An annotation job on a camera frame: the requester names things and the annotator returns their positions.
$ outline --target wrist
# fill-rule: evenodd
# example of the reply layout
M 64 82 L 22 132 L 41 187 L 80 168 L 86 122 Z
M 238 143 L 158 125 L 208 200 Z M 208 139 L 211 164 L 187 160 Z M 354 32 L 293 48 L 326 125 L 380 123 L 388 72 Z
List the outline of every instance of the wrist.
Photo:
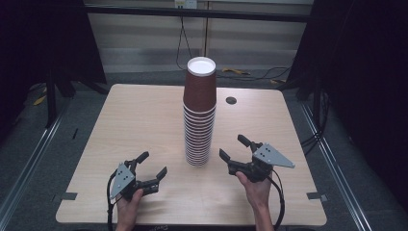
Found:
M 265 204 L 257 204 L 252 206 L 255 215 L 269 214 L 269 206 Z
M 118 224 L 115 231 L 132 231 L 133 226 Z
M 256 211 L 269 211 L 269 204 L 267 202 L 261 202 L 261 201 L 257 201 L 254 203 L 251 203 L 251 207 L 253 209 L 254 212 Z

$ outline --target cord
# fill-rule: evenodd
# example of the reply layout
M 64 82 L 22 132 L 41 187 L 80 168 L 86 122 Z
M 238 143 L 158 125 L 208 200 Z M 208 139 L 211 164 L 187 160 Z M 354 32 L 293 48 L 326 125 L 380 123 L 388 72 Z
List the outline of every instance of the cord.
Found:
M 344 21 L 343 21 L 343 23 L 342 23 L 342 28 L 341 28 L 341 30 L 340 30 L 340 34 L 337 36 L 337 39 L 336 39 L 335 44 L 334 44 L 334 50 L 331 52 L 331 55 L 330 55 L 330 57 L 328 58 L 328 59 L 329 59 L 329 64 L 328 64 L 328 66 L 330 66 L 330 65 L 333 63 L 336 50 L 339 48 L 339 43 L 340 43 L 340 40 L 341 40 L 342 35 L 343 35 L 343 33 L 344 33 L 345 24 L 346 24 L 346 22 L 348 21 L 348 18 L 349 18 L 349 16 L 350 16 L 351 10 L 353 9 L 353 6 L 354 6 L 355 2 L 356 2 L 355 0 L 353 0 L 353 1 L 351 2 L 350 7 L 348 8 L 348 10 L 347 10 L 347 12 L 346 12 L 346 14 L 345 14 Z M 313 148 L 316 146 L 316 144 L 320 141 L 321 135 L 322 135 L 322 133 L 323 133 L 323 131 L 324 131 L 324 127 L 325 127 L 326 121 L 327 121 L 327 114 L 328 114 L 328 110 L 329 110 L 329 104 L 324 105 L 324 101 L 325 101 L 325 100 L 323 100 L 323 102 L 321 102 L 322 108 L 324 109 L 324 107 L 326 107 L 326 109 L 324 110 L 324 120 L 323 120 L 323 124 L 321 125 L 320 131 L 318 131 L 318 132 L 320 132 L 320 137 L 316 140 L 316 142 L 313 144 L 313 146 L 305 153 L 305 156 L 306 156 L 307 154 L 309 154 L 309 152 L 312 151 L 312 149 L 313 149 Z
M 225 76 L 225 75 L 220 75 L 217 74 L 218 79 L 231 79 L 231 80 L 237 80 L 237 81 L 257 81 L 257 80 L 263 80 L 263 79 L 275 79 L 278 78 L 282 75 L 284 75 L 286 72 L 288 72 L 292 67 L 273 67 L 270 68 L 262 77 L 251 77 L 251 76 Z M 285 69 L 282 73 L 272 76 L 272 77 L 267 77 L 268 74 L 273 70 L 273 69 Z
M 108 187 L 106 189 L 106 196 L 108 199 L 108 211 L 107 212 L 108 212 L 108 230 L 109 231 L 114 231 L 114 226 L 112 224 L 112 216 L 114 213 L 114 206 L 116 202 L 114 204 L 111 203 L 109 189 L 111 188 L 111 183 L 112 183 L 112 180 L 115 178 L 115 176 L 116 176 L 116 170 L 114 171 L 114 173 L 112 173 L 111 177 L 109 177 Z
M 273 172 L 274 172 L 274 173 L 276 174 L 276 176 L 278 177 L 280 188 L 279 188 L 279 186 L 272 180 L 272 178 L 270 178 L 270 176 L 267 176 L 267 179 L 270 181 L 270 183 L 272 183 L 272 185 L 275 187 L 275 189 L 276 189 L 276 190 L 278 191 L 278 193 L 279 193 L 280 212 L 279 212 L 278 220 L 275 222 L 275 225 L 273 225 L 273 228 L 274 228 L 275 230 L 278 230 L 278 228 L 279 228 L 279 226 L 280 226 L 280 224 L 281 224 L 281 222 L 282 222 L 283 216 L 285 215 L 285 196 L 284 196 L 284 194 L 283 194 L 282 181 L 281 181 L 281 179 L 280 179 L 278 173 L 276 173 L 275 170 L 273 170 Z
M 186 30 L 184 29 L 184 21 L 183 21 L 183 17 L 180 17 L 181 20 L 181 29 L 180 29 L 180 36 L 179 36 L 179 44 L 177 46 L 177 57 L 176 57 L 176 63 L 177 66 L 182 69 L 182 70 L 186 70 L 185 68 L 181 67 L 178 63 L 178 59 L 179 59 L 179 54 L 180 54 L 180 45 L 181 45 L 181 36 L 184 34 L 184 38 L 186 40 L 186 44 L 187 47 L 189 49 L 189 54 L 190 54 L 190 58 L 192 59 L 192 54 L 191 54 L 191 50 L 190 50 L 190 45 L 189 45 L 189 40 L 187 39 L 187 35 L 186 35 Z
M 313 148 L 315 148 L 315 146 L 320 142 L 320 139 L 323 137 L 324 129 L 326 127 L 327 117 L 328 117 L 329 108 L 330 108 L 330 102 L 325 92 L 322 93 L 322 97 L 323 99 L 321 100 L 320 103 L 321 103 L 321 107 L 323 110 L 323 122 L 322 124 L 319 124 L 318 126 L 319 130 L 312 137 L 310 137 L 309 139 L 306 139 L 305 141 L 301 143 L 302 147 L 306 147 L 312 144 L 312 146 L 305 152 L 304 154 L 305 156 L 307 156 L 313 150 Z
M 121 200 L 123 198 L 123 196 L 121 196 L 117 201 L 115 201 L 114 205 L 119 202 L 119 200 Z

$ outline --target metal rail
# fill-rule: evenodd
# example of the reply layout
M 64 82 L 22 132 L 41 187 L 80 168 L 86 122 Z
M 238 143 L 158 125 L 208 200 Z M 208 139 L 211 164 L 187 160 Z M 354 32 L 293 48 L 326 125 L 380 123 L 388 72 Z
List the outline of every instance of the metal rail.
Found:
M 184 16 L 184 17 L 228 18 L 228 19 L 304 22 L 304 23 L 309 22 L 311 20 L 322 20 L 322 18 L 315 18 L 309 15 L 300 14 L 246 13 L 246 12 L 173 9 L 173 8 L 139 8 L 94 4 L 86 5 L 34 4 L 28 7 L 29 10 L 34 11 L 60 11 L 70 13 L 113 13 L 113 14 L 156 15 L 156 16 Z
M 318 129 L 315 126 L 312 111 L 309 106 L 302 104 L 303 113 L 306 116 L 306 119 L 309 123 L 312 132 L 315 134 Z M 333 175 L 334 180 L 336 181 L 337 186 L 339 187 L 340 193 L 344 199 L 344 202 L 353 217 L 357 228 L 361 231 L 371 231 L 371 226 L 369 220 L 366 217 L 363 209 L 360 206 L 360 203 L 357 200 L 357 197 L 354 195 L 351 188 L 348 186 L 348 183 L 343 175 L 342 169 L 336 161 L 336 158 L 333 152 L 330 149 L 329 144 L 327 143 L 324 137 L 319 140 L 319 147 L 323 157 Z
M 41 160 L 42 156 L 46 148 L 48 147 L 49 143 L 52 141 L 55 133 L 60 126 L 61 120 L 63 115 L 65 114 L 68 108 L 69 101 L 64 102 L 63 108 L 55 121 L 51 124 L 51 126 L 45 129 L 44 133 L 42 134 L 41 139 L 39 140 L 36 149 L 34 150 L 33 154 L 28 160 L 26 166 L 22 169 L 18 179 L 15 181 L 13 188 L 3 201 L 0 207 L 0 231 L 6 230 L 6 227 L 12 218 L 12 215 L 15 211 L 15 208 L 18 205 L 21 197 L 24 194 L 24 191 L 30 182 L 32 176 L 34 175 L 34 171 L 36 170 L 39 161 Z

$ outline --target black tape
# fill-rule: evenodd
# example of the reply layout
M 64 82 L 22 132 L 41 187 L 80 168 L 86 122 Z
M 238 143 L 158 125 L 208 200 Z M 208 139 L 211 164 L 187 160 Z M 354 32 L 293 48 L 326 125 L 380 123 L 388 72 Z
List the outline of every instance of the black tape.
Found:
M 321 199 L 321 196 L 318 192 L 307 192 L 307 197 L 311 199 Z
M 64 192 L 61 195 L 61 200 L 75 200 L 78 193 L 76 192 Z

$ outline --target gray floor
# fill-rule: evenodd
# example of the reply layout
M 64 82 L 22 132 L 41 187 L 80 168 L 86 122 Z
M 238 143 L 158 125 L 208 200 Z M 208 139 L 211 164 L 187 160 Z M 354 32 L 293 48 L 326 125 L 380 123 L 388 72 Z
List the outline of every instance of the gray floor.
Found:
M 262 76 L 263 70 L 252 70 L 255 76 Z M 277 75 L 281 70 L 273 70 L 269 76 Z M 183 85 L 184 71 L 117 73 L 107 76 L 109 88 L 115 83 Z M 64 102 L 68 102 L 66 114 L 54 138 L 46 148 L 38 166 L 30 175 L 28 184 L 13 215 L 6 222 L 5 230 L 106 230 L 106 224 L 60 224 L 55 215 L 60 205 L 59 196 L 65 192 L 70 178 L 81 158 L 90 132 L 106 99 L 87 87 L 74 83 L 77 93 L 72 99 L 59 98 L 60 111 Z M 270 80 L 236 81 L 218 79 L 219 87 L 274 89 Z M 301 103 L 295 97 L 296 90 L 285 90 L 284 96 L 293 119 L 293 124 L 300 141 L 312 136 L 312 131 L 302 111 Z M 10 192 L 20 172 L 29 161 L 37 146 L 46 124 L 46 102 L 33 106 L 40 90 L 29 93 L 26 109 L 8 138 L 1 143 L 0 150 L 0 201 L 13 198 Z M 302 102 L 307 105 L 311 100 Z M 376 174 L 367 166 L 357 147 L 350 143 L 341 122 L 336 117 L 335 109 L 328 115 L 324 132 L 337 163 L 344 173 L 350 188 L 354 192 L 372 230 L 408 230 L 408 219 L 404 211 L 395 202 L 394 197 Z M 322 202 L 327 215 L 327 223 L 316 230 L 359 230 L 353 216 L 344 202 L 334 177 L 319 147 L 316 146 L 307 155 L 307 161 L 320 194 L 327 197 Z M 253 230 L 253 227 L 178 227 L 167 226 L 170 230 Z M 154 230 L 155 227 L 141 226 L 139 230 Z M 292 230 L 281 227 L 280 230 Z

